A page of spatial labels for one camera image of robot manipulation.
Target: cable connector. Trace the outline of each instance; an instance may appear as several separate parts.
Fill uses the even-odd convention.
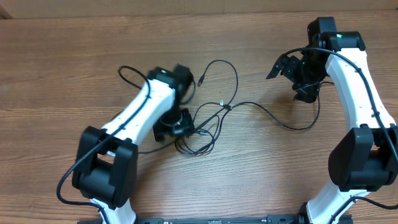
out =
[[[200,85],[203,83],[204,79],[205,79],[205,74],[203,74],[203,75],[199,78],[198,86],[200,86]]]

